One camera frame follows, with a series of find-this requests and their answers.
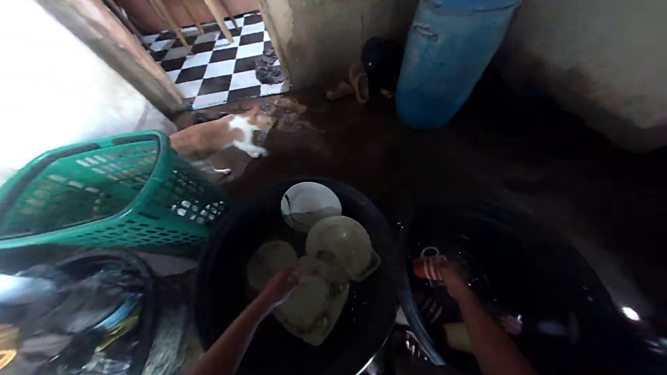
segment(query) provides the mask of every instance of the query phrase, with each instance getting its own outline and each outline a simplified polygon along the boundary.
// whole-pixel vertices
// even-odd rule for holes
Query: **checkered tile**
[[[255,59],[271,46],[259,12],[238,15],[236,23],[240,29],[235,29],[230,20],[225,21],[234,43],[225,38],[217,23],[203,25],[204,34],[196,27],[181,29],[192,48],[192,55],[171,31],[142,37],[150,44],[153,59],[176,83],[183,96],[193,100],[193,109],[273,95],[289,89],[288,82],[264,85],[255,76]]]

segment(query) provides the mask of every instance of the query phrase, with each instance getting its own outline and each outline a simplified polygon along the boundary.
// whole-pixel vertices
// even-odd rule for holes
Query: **green laundry basket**
[[[140,131],[48,151],[0,187],[0,248],[198,245],[229,198]]]

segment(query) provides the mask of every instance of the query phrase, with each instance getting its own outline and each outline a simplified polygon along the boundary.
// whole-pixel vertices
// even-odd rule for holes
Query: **concrete floor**
[[[410,131],[393,100],[366,105],[323,92],[288,93],[303,115],[283,111],[268,133],[268,157],[229,150],[215,159],[233,174],[221,186],[234,199],[289,177],[330,177],[364,192],[394,225],[424,204],[490,200],[523,212],[570,240],[609,289],[667,334],[667,151],[618,149],[579,119],[540,97],[520,97],[486,77],[451,123]],[[206,111],[240,113],[275,97]]]

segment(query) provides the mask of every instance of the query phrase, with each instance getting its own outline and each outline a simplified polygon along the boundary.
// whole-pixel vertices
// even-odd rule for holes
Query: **mug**
[[[435,254],[427,256],[426,252],[428,250],[435,251]],[[415,275],[424,279],[441,282],[442,277],[438,272],[438,268],[440,267],[440,261],[447,260],[447,257],[440,255],[439,249],[435,246],[425,247],[422,249],[420,255],[421,256],[418,259],[412,261],[412,270],[414,271]]]

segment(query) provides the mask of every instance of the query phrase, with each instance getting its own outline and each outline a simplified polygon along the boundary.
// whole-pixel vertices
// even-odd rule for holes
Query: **blue plastic drum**
[[[463,106],[520,0],[422,0],[408,35],[396,107],[413,129],[437,129]]]

